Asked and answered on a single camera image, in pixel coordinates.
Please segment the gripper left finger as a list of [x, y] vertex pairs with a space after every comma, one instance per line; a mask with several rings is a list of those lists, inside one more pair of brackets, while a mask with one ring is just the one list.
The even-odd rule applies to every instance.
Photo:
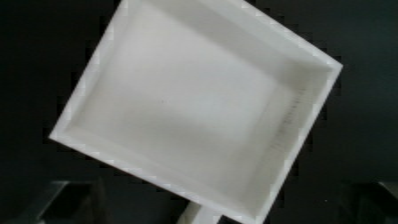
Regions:
[[22, 212], [28, 224], [110, 224], [102, 182], [54, 180]]

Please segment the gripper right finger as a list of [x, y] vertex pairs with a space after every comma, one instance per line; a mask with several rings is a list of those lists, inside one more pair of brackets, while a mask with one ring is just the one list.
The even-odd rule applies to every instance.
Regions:
[[398, 224], [398, 182], [364, 185], [356, 224]]

